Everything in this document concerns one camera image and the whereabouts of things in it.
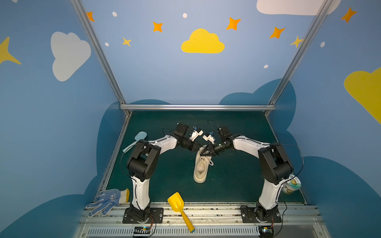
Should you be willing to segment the white canvas sneaker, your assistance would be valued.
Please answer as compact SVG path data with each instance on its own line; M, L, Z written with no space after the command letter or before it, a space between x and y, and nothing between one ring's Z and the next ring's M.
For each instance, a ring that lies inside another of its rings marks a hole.
M198 164L198 160L199 160L199 151L197 152L196 158L195 158L193 179L197 183L203 183L206 180L209 165L204 165L204 163Z

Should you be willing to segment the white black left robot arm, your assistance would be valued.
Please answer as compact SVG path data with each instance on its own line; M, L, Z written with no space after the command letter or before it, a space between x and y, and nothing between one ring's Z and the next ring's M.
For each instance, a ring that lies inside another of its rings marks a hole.
M156 170L159 156L178 146L197 152L201 144L182 135L166 135L151 141L141 139L134 142L133 146L126 164L133 183L133 200L127 212L133 220L145 223L150 218L149 181Z

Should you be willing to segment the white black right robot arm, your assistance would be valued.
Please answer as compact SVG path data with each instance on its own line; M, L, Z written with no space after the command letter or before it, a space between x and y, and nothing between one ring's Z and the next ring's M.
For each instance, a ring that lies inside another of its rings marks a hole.
M281 144L260 142L240 134L224 139L220 144L209 144L202 148L200 156L213 157L233 148L257 157L265 180L256 203L255 216L259 222L267 222L276 216L281 189L294 171L287 153Z

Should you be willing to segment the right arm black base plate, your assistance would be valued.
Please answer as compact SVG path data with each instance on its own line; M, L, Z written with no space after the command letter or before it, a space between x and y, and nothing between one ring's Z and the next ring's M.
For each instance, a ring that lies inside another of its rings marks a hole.
M243 223L281 223L282 218L278 207L266 210L262 207L241 206L241 217Z

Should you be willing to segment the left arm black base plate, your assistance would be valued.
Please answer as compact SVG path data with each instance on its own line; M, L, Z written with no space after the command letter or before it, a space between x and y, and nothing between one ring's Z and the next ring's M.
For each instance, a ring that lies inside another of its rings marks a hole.
M139 210L138 208L129 207L125 210L122 223L123 224L161 224L163 222L163 208L150 208Z

